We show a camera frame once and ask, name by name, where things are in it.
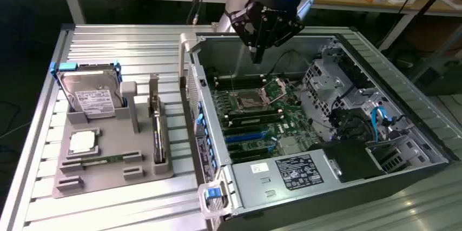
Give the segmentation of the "black graphics card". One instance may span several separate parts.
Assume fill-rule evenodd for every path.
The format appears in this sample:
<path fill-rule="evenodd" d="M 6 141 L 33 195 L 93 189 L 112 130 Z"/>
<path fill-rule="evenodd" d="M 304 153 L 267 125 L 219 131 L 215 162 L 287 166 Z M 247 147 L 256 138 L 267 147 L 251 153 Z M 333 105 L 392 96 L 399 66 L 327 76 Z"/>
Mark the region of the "black graphics card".
<path fill-rule="evenodd" d="M 165 148 L 165 131 L 163 126 L 163 106 L 159 97 L 159 76 L 156 74 L 149 75 L 148 81 L 148 116 L 152 122 L 153 133 L 153 163 L 161 164 L 167 158 Z"/>

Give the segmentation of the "open metal socket cover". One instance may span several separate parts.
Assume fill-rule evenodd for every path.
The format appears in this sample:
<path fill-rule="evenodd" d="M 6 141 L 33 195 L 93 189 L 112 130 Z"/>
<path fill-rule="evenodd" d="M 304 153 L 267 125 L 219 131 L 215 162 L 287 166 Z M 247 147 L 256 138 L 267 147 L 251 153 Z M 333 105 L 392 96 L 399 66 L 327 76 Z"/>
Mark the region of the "open metal socket cover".
<path fill-rule="evenodd" d="M 285 94 L 285 83 L 277 77 L 275 77 L 259 90 L 260 98 L 265 104 L 271 104 L 285 96 Z"/>

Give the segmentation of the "silver metal disk bay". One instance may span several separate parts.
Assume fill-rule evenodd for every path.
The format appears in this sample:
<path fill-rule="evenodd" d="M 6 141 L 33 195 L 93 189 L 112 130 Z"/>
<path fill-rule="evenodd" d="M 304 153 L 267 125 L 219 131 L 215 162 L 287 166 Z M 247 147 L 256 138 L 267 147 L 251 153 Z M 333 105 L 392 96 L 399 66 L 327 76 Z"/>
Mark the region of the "silver metal disk bay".
<path fill-rule="evenodd" d="M 301 108 L 308 118 L 319 125 L 329 126 L 328 117 L 332 109 L 360 108 L 369 119 L 371 109 L 379 97 L 376 87 L 359 88 L 353 85 L 339 65 L 320 58 L 308 65 L 300 85 Z"/>

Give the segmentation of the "CPU socket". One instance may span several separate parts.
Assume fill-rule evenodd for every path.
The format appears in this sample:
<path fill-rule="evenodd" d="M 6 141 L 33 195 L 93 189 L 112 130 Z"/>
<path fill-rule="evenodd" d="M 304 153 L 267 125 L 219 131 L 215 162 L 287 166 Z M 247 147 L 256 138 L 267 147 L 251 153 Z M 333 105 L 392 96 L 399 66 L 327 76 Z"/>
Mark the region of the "CPU socket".
<path fill-rule="evenodd" d="M 239 90 L 229 93 L 232 109 L 240 113 L 265 110 L 257 90 Z"/>

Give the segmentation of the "green motherboard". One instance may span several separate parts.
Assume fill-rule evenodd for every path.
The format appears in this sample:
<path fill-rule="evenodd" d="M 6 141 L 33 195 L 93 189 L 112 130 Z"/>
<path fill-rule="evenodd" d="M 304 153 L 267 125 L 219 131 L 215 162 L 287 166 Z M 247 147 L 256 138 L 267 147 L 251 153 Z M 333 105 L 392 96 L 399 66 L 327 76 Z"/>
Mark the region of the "green motherboard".
<path fill-rule="evenodd" d="M 229 93 L 232 93 L 229 77 L 213 76 L 211 78 L 211 98 L 224 139 L 227 136 L 261 131 L 267 132 L 265 137 L 259 140 L 235 143 L 225 143 L 224 141 L 232 163 L 244 163 L 283 156 L 284 154 L 279 150 L 279 140 L 287 136 L 295 138 L 301 152 L 307 151 L 312 145 L 321 142 L 320 136 L 312 127 L 312 119 L 308 118 L 301 108 L 296 88 L 284 76 L 259 75 L 252 77 L 236 77 L 236 91 L 257 90 L 259 92 L 260 88 L 275 77 L 284 81 L 287 94 L 271 104 L 264 103 L 264 105 L 265 110 L 283 110 L 283 118 L 272 122 L 245 121 L 244 124 L 233 124 L 232 122 L 224 121 L 228 114 L 240 113 L 232 109 L 229 102 Z"/>

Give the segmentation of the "black RAM stick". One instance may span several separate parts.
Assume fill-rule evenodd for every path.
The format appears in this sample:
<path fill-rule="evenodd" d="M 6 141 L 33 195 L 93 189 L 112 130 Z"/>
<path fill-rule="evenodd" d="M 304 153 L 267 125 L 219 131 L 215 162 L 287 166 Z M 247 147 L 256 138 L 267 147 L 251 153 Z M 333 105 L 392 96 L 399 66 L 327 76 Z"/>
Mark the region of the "black RAM stick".
<path fill-rule="evenodd" d="M 263 111 L 245 112 L 239 114 L 228 114 L 224 121 L 233 124 L 244 124 L 245 121 L 272 122 L 283 118 L 283 110 L 272 109 Z"/>

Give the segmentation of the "silver chipset heatsink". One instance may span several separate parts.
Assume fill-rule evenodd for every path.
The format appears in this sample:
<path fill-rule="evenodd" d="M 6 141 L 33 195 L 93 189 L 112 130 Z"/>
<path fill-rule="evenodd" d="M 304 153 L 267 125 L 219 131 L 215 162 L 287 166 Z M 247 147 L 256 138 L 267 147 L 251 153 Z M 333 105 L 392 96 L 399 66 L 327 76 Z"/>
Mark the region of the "silver chipset heatsink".
<path fill-rule="evenodd" d="M 299 144 L 292 136 L 283 137 L 279 140 L 279 150 L 284 155 L 296 154 L 301 152 Z"/>

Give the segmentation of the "hard disk in blue carrier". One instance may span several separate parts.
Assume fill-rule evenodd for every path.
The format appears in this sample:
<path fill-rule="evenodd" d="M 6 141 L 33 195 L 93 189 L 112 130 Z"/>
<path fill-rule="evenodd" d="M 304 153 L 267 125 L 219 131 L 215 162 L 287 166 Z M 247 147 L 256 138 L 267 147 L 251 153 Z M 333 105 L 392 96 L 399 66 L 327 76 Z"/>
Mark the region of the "hard disk in blue carrier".
<path fill-rule="evenodd" d="M 116 115 L 116 109 L 126 106 L 120 93 L 121 66 L 118 62 L 49 65 L 49 73 L 64 92 L 72 112 L 82 112 L 88 119 Z"/>

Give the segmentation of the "black air shroud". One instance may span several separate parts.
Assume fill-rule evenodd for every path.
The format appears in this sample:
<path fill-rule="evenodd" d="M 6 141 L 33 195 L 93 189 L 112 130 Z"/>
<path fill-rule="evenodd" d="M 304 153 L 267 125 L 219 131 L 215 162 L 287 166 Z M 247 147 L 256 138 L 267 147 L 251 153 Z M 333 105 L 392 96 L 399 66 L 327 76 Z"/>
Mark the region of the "black air shroud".
<path fill-rule="evenodd" d="M 368 179 L 384 175 L 372 156 L 365 149 L 365 143 L 359 140 L 339 140 L 321 144 L 321 150 L 328 160 L 332 160 L 340 171 L 340 182 Z"/>

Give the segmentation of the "grey power supply with label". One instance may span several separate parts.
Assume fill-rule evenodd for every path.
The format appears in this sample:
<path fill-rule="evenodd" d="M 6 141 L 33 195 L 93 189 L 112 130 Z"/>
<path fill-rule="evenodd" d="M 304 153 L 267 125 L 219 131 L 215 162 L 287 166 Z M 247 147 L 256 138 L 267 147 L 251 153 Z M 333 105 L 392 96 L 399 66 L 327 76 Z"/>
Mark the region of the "grey power supply with label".
<path fill-rule="evenodd" d="M 245 209 L 311 197 L 340 187 L 324 152 L 312 150 L 232 165 Z"/>

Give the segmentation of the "silver CPU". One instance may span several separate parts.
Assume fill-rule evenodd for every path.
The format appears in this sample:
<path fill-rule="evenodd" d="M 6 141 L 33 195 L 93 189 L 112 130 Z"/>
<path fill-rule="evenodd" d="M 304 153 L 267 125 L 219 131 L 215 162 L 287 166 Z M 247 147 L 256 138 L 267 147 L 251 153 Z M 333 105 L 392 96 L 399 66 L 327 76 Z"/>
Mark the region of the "silver CPU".
<path fill-rule="evenodd" d="M 94 132 L 80 131 L 72 134 L 69 139 L 69 151 L 72 153 L 86 152 L 94 147 Z"/>

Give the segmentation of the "green RAM stick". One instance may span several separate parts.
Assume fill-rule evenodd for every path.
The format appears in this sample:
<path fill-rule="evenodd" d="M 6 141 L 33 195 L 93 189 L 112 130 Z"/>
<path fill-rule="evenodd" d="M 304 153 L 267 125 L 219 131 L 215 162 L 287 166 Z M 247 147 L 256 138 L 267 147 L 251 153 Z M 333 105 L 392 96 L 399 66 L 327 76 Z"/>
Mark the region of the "green RAM stick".
<path fill-rule="evenodd" d="M 94 158 L 84 158 L 81 164 L 84 166 L 92 166 L 98 164 L 117 163 L 122 162 L 122 155 L 101 156 Z"/>

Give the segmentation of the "blue case latch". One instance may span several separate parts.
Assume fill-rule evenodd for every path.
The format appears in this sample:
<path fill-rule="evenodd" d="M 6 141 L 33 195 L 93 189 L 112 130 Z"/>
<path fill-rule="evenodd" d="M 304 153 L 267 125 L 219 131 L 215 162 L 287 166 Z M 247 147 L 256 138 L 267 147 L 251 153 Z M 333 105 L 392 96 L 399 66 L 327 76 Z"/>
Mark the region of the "blue case latch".
<path fill-rule="evenodd" d="M 205 200 L 219 199 L 221 197 L 221 191 L 219 187 L 208 187 L 204 192 Z"/>

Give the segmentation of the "black open PC case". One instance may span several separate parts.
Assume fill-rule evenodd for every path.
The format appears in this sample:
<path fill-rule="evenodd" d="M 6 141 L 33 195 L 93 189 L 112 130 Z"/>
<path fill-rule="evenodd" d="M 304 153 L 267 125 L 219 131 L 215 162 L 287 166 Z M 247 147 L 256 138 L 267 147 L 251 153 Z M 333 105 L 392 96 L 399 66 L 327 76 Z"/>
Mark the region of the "black open PC case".
<path fill-rule="evenodd" d="M 284 76 L 297 96 L 312 60 L 333 61 L 353 85 L 376 87 L 369 119 L 360 108 L 332 109 L 329 126 L 312 120 L 321 142 L 304 152 L 321 150 L 321 144 L 339 140 L 386 141 L 408 136 L 431 164 L 408 167 L 368 179 L 340 182 L 340 187 L 311 197 L 267 207 L 245 209 L 235 184 L 232 163 L 211 98 L 212 77 Z M 462 128 L 410 83 L 387 58 L 355 32 L 320 30 L 296 36 L 281 47 L 265 51 L 260 64 L 251 61 L 249 49 L 235 34 L 188 33 L 181 35 L 180 62 L 188 67 L 181 78 L 181 98 L 199 172 L 199 205 L 212 231 L 269 230 L 388 197 L 430 178 L 462 160 Z M 205 200 L 208 187 L 219 187 L 221 197 Z"/>

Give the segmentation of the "grey parts rack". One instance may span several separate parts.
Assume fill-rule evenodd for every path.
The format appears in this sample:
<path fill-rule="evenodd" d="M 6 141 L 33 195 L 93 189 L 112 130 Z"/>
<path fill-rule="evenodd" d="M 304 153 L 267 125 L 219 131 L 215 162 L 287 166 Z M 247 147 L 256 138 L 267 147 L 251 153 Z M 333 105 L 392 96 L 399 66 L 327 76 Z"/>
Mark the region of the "grey parts rack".
<path fill-rule="evenodd" d="M 114 110 L 114 116 L 88 119 L 82 112 L 65 115 L 64 133 L 57 156 L 52 197 L 61 198 L 168 179 L 173 176 L 167 117 L 163 106 L 167 158 L 153 163 L 153 133 L 146 103 L 134 103 L 136 85 L 121 84 L 121 94 L 128 105 Z M 94 132 L 94 147 L 80 153 L 69 151 L 69 139 L 80 131 Z M 84 166 L 84 158 L 122 155 L 122 162 Z"/>

